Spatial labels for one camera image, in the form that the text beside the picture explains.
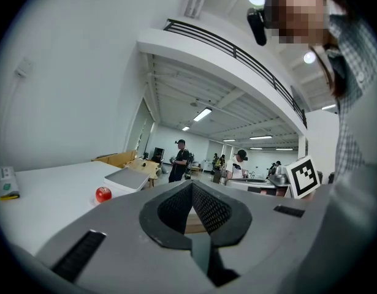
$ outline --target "gray tray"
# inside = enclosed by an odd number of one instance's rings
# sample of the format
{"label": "gray tray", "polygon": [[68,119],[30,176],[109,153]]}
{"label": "gray tray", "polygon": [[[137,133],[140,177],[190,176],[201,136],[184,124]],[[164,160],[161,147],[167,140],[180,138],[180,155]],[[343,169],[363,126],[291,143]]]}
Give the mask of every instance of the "gray tray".
{"label": "gray tray", "polygon": [[120,189],[126,189],[128,187],[138,191],[146,184],[149,177],[149,174],[138,172],[130,168],[124,168],[107,175],[104,178],[104,182]]}

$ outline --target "black camera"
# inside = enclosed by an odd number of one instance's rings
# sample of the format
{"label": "black camera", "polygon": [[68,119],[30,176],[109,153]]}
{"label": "black camera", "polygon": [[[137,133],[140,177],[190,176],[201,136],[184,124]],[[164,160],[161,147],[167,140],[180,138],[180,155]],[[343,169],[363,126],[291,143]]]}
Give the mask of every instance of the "black camera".
{"label": "black camera", "polygon": [[254,33],[255,40],[259,46],[267,43],[266,33],[264,31],[264,10],[250,8],[247,11],[247,21]]}

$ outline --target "white column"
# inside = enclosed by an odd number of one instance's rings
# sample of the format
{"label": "white column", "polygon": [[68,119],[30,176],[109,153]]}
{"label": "white column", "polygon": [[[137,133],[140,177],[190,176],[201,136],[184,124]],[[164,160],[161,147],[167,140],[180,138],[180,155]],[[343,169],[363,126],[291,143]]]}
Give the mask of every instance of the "white column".
{"label": "white column", "polygon": [[300,135],[299,136],[299,153],[297,155],[297,158],[302,158],[302,157],[305,157],[306,154],[305,154],[305,136],[304,135]]}
{"label": "white column", "polygon": [[150,131],[150,136],[149,136],[149,139],[146,145],[146,150],[145,150],[149,154],[150,159],[153,157],[153,154],[154,154],[154,147],[155,147],[154,140],[157,134],[157,129],[158,129],[158,123],[154,122],[153,127],[151,128],[151,131]]}

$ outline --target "man in black shirt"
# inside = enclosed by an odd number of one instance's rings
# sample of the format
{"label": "man in black shirt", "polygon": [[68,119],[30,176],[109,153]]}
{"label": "man in black shirt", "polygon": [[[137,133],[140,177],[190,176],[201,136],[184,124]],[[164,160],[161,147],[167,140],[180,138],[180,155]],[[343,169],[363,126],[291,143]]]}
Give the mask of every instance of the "man in black shirt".
{"label": "man in black shirt", "polygon": [[180,149],[180,151],[177,153],[176,160],[173,162],[173,168],[169,175],[169,183],[181,181],[186,171],[187,160],[189,158],[189,151],[186,149],[186,142],[184,140],[178,141],[177,148]]}

